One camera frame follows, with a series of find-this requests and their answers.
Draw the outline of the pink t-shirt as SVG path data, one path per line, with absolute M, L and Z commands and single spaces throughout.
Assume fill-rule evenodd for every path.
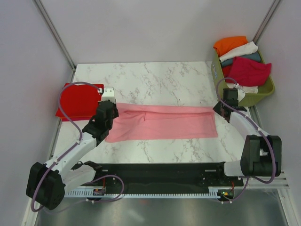
M 214 111 L 209 107 L 118 103 L 119 116 L 106 142 L 216 138 Z

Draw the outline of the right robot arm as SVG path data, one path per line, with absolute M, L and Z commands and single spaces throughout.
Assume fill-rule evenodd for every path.
M 262 130 L 238 105 L 238 89 L 225 88 L 213 110 L 231 124 L 245 140 L 241 158 L 226 162 L 215 174 L 216 182 L 227 185 L 232 177 L 255 178 L 265 184 L 281 174 L 282 141 Z

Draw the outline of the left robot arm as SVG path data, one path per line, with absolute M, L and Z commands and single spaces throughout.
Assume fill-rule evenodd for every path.
M 41 208 L 53 210 L 66 192 L 85 183 L 99 185 L 103 181 L 101 171 L 91 166 L 80 171 L 74 166 L 105 140 L 118 115 L 115 98 L 101 100 L 95 115 L 79 130 L 79 139 L 71 147 L 45 163 L 36 162 L 31 166 L 26 195 L 32 199 L 33 212 L 40 210 L 35 208 L 35 203 L 39 203 Z

